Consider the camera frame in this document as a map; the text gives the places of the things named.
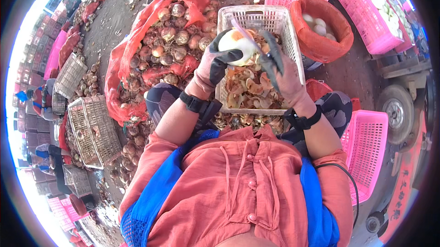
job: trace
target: coral button-up shirt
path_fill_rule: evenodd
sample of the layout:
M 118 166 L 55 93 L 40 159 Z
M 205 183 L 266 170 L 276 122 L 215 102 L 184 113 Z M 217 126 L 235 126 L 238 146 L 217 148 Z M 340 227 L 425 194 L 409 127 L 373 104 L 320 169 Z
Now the coral button-up shirt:
M 177 146 L 154 132 L 122 200 L 119 220 Z M 312 163 L 346 168 L 337 150 Z M 224 130 L 201 142 L 182 161 L 183 174 L 160 209 L 148 246 L 215 246 L 250 231 L 278 246 L 308 246 L 307 211 L 300 182 L 301 155 L 278 140 L 269 125 Z M 323 204 L 338 223 L 338 246 L 347 246 L 353 212 L 349 178 L 337 166 L 317 169 Z

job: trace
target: tire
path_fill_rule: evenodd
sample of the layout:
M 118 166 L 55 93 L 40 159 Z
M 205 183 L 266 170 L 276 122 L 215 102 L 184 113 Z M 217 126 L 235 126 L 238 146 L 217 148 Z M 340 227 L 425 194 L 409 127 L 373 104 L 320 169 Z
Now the tire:
M 374 212 L 366 219 L 366 229 L 370 233 L 377 233 L 385 221 L 385 216 L 382 212 Z
M 380 94 L 376 110 L 388 113 L 388 142 L 404 142 L 414 123 L 414 104 L 409 92 L 400 85 L 389 85 Z

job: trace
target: hand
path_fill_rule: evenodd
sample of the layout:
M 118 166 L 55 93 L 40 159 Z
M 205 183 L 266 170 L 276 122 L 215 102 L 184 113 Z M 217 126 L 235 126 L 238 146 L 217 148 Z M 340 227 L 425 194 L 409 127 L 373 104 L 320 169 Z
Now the hand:
M 243 57 L 243 52 L 239 49 L 231 49 L 219 52 L 218 43 L 223 35 L 230 29 L 217 35 L 212 43 L 206 48 L 200 65 L 194 71 L 194 78 L 185 89 L 189 95 L 194 95 L 199 99 L 207 99 L 207 96 L 215 89 L 216 85 L 225 76 L 225 69 L 228 62 L 239 60 Z
M 298 102 L 309 97 L 305 85 L 301 85 L 297 64 L 282 52 L 272 33 L 263 31 L 262 35 L 270 47 L 272 58 L 263 55 L 258 60 L 274 88 L 294 108 Z

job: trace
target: patterned pants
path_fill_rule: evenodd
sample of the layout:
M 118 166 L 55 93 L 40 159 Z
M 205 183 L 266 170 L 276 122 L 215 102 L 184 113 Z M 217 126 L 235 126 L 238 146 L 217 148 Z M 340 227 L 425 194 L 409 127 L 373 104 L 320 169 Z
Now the patterned pants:
M 148 91 L 146 108 L 156 126 L 171 104 L 179 98 L 180 92 L 179 88 L 167 83 L 159 83 Z M 350 98 L 340 91 L 333 91 L 318 99 L 315 104 L 321 105 L 324 116 L 341 138 L 352 117 Z M 301 153 L 307 150 L 302 131 L 292 128 L 286 133 L 278 134 L 277 137 L 293 144 Z

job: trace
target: cable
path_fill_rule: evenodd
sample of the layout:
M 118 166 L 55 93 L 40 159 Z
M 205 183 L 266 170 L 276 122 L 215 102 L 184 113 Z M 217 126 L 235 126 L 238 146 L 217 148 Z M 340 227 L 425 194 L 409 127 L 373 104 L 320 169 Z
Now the cable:
M 349 176 L 349 178 L 352 180 L 353 185 L 355 186 L 355 191 L 356 191 L 356 217 L 355 217 L 355 221 L 354 221 L 354 223 L 353 223 L 353 228 L 355 228 L 356 221 L 357 221 L 357 218 L 358 218 L 358 216 L 359 216 L 359 193 L 358 193 L 358 191 L 357 191 L 356 182 L 355 182 L 355 180 L 353 179 L 353 177 L 350 175 L 350 173 L 349 173 L 346 169 L 344 169 L 341 165 L 336 164 L 336 163 L 326 163 L 326 164 L 321 164 L 321 165 L 316 166 L 315 169 L 318 169 L 318 168 L 320 168 L 320 167 L 324 167 L 324 166 L 337 166 L 337 167 L 339 167 L 341 170 L 343 170 L 344 173 L 346 173 L 346 174 Z

